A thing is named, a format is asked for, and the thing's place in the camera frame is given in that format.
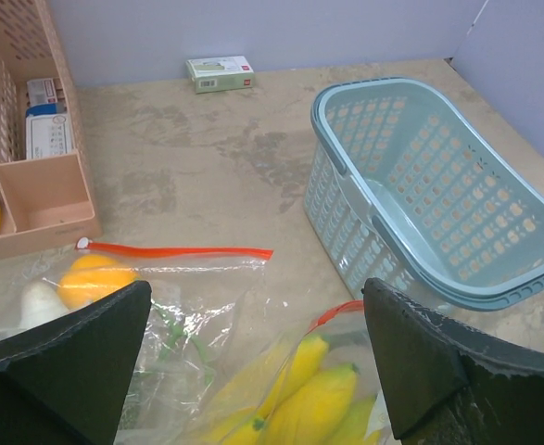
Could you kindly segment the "light blue plastic basket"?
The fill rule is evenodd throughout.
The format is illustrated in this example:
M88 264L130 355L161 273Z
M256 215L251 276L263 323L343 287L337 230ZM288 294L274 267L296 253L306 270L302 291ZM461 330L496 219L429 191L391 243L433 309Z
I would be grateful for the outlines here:
M315 98L304 208L354 299L378 278L447 312L544 290L544 197L438 90L391 77Z

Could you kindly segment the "clear zip bag orange zipper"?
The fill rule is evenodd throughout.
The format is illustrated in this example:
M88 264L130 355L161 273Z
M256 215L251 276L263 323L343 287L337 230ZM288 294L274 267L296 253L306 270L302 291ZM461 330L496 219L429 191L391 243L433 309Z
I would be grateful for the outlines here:
M130 266L140 276L135 281L146 281L152 289L143 341L111 444L171 443L221 381L239 313L245 298L261 282L272 251L237 247L135 248L83 238L55 263L8 286L7 300L0 311L0 341L30 330L19 327L23 287L43 281L57 290L61 276L85 254L106 255ZM214 371L209 386L204 384L205 365L188 340L179 341L166 360L158 360L167 328L152 303L162 305L173 321L186 317L185 329L207 348L207 366Z

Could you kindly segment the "orange fruit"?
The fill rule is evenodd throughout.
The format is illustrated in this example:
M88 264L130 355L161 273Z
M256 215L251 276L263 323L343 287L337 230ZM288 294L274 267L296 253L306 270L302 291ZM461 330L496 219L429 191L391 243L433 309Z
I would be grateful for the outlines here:
M140 276L126 264L99 254L85 254L61 276L57 294L71 310L98 301Z

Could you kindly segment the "white garlic bulbs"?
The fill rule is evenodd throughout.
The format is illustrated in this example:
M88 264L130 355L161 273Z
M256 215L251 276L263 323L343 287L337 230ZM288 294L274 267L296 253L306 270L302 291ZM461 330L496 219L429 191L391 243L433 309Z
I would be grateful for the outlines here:
M34 281L23 287L20 295L21 329L31 329L68 314L57 291L43 281Z

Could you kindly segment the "white blue box in organizer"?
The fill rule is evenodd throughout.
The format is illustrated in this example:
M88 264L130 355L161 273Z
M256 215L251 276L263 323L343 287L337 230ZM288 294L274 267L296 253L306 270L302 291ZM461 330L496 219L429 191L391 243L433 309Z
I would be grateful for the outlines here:
M71 118L59 78L27 81L26 159L44 159L73 150Z

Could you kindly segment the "green netted melon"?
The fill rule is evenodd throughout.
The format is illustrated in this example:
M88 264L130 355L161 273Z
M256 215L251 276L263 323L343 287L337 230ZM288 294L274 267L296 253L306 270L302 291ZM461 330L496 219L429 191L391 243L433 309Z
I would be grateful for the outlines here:
M200 361L205 365L204 384L209 386L213 381L214 371L207 366L207 348L202 344L197 336L191 334L185 329L186 317L183 315L179 321L173 321L162 305L152 303L152 308L156 311L156 314L160 317L167 328L167 336L161 342L158 360L160 362L166 360L179 341L184 342L185 340L188 340L196 349Z

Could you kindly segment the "pink plastic file organizer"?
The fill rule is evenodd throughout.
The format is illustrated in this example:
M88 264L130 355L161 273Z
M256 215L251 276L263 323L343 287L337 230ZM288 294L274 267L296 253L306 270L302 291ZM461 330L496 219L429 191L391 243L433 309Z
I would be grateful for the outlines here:
M0 260L102 232L81 107L45 1L0 1Z

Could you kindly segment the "yellow banana bunch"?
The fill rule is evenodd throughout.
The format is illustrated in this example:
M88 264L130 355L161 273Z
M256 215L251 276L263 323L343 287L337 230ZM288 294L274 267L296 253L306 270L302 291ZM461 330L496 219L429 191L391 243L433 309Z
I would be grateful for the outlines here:
M344 336L305 336L257 408L239 410L199 437L202 444L377 444L382 429L367 431L376 396L355 397L354 362L322 368Z

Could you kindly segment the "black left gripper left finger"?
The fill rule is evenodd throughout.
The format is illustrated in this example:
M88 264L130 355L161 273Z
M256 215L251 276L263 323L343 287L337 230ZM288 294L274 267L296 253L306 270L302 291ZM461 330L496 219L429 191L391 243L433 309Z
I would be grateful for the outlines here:
M0 341L0 444L111 444L151 308L146 281Z

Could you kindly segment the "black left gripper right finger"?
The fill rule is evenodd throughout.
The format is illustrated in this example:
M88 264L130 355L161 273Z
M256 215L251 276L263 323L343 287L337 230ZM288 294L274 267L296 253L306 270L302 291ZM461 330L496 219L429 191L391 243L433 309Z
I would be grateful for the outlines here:
M544 353L417 303L378 278L363 306L391 430L404 444L544 444Z

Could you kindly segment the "small green white box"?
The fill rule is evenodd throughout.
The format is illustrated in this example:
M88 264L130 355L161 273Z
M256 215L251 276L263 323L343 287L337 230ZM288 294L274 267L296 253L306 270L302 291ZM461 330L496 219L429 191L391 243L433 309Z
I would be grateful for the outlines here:
M255 71L244 56L188 59L185 66L196 94L246 89L255 83Z

